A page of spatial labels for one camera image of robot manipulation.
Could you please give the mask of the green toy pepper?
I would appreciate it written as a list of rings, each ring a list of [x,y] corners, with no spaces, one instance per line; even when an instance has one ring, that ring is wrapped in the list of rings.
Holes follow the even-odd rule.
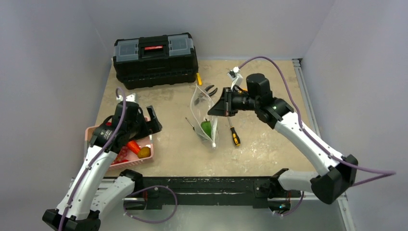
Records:
[[[212,140],[212,124],[209,120],[205,119],[203,122],[201,122],[200,127],[203,131],[203,137],[205,139]]]

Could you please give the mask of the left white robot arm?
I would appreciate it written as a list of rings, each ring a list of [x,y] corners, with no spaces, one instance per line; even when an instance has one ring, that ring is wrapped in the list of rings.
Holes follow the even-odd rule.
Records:
[[[146,120],[138,103],[123,101],[93,131],[87,155],[66,196],[55,209],[47,209],[42,220],[55,231],[97,231],[104,217],[126,195],[143,192],[141,174],[125,170],[119,182],[99,196],[96,192],[122,147],[162,130],[153,106],[147,106]]]

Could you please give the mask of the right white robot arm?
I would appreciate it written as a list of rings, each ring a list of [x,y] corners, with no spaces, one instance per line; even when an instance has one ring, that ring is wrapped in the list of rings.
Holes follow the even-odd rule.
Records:
[[[299,114],[283,99],[273,96],[269,80],[261,73],[246,78],[247,90],[225,87],[212,106],[210,116],[234,116],[254,111],[257,118],[288,139],[312,164],[314,172],[283,169],[274,175],[271,192],[281,196],[289,190],[313,193],[325,204],[332,204],[355,183],[358,160],[331,148],[316,135]]]

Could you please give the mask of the clear zip top bag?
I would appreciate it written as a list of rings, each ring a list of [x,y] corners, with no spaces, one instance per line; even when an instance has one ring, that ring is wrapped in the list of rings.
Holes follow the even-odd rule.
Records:
[[[218,117],[208,115],[214,105],[208,90],[196,84],[190,100],[191,124],[202,143],[211,149],[218,147]]]

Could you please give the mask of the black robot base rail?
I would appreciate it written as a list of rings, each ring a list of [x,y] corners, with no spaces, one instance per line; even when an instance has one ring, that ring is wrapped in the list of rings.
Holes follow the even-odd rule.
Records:
[[[123,201],[128,210],[162,209],[165,205],[251,206],[288,211],[301,192],[285,191],[273,177],[143,177],[138,190]]]

